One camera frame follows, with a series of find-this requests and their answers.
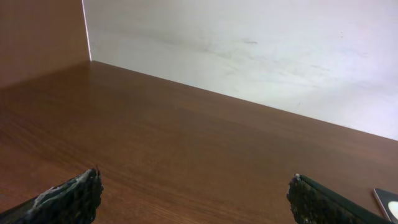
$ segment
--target phone screen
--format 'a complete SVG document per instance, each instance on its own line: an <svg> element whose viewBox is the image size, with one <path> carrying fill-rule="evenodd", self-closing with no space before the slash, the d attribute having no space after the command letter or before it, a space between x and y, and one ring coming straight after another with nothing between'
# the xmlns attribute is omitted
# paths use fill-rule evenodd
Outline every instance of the phone screen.
<svg viewBox="0 0 398 224"><path fill-rule="evenodd" d="M374 189L374 196L386 219L398 224L398 195L382 189Z"/></svg>

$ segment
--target wooden desk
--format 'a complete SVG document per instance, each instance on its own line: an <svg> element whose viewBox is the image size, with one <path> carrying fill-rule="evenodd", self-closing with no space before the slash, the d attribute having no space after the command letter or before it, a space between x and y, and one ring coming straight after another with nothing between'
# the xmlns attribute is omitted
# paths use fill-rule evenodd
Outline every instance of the wooden desk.
<svg viewBox="0 0 398 224"><path fill-rule="evenodd" d="M397 141L99 62L0 91L0 210L95 164L95 223L293 223L295 173L398 192Z"/></svg>

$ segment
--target white circle on screen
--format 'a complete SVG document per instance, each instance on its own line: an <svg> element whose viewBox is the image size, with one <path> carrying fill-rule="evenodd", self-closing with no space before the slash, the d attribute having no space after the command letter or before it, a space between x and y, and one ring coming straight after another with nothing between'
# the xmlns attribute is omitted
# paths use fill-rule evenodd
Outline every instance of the white circle on screen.
<svg viewBox="0 0 398 224"><path fill-rule="evenodd" d="M388 209L391 211L392 215L398 219L398 202L389 202Z"/></svg>

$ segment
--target brown wooden panel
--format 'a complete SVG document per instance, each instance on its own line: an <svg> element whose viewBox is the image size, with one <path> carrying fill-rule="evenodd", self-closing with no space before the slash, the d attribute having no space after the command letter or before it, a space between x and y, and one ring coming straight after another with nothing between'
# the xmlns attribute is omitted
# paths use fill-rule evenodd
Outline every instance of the brown wooden panel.
<svg viewBox="0 0 398 224"><path fill-rule="evenodd" d="M379 213L398 142L92 62L0 91L0 211L95 164L96 223L293 223L295 173Z"/></svg>
<svg viewBox="0 0 398 224"><path fill-rule="evenodd" d="M86 61L80 0L0 0L0 88Z"/></svg>

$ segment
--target black textured grip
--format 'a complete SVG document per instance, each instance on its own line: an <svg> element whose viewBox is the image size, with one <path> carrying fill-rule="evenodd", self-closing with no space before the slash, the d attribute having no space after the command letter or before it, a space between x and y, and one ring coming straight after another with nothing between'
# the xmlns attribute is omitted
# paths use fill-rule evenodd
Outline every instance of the black textured grip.
<svg viewBox="0 0 398 224"><path fill-rule="evenodd" d="M304 175L289 185L287 200L298 224L392 224Z"/></svg>
<svg viewBox="0 0 398 224"><path fill-rule="evenodd" d="M90 169L22 205L0 214L1 224L91 223L101 203L100 172Z"/></svg>

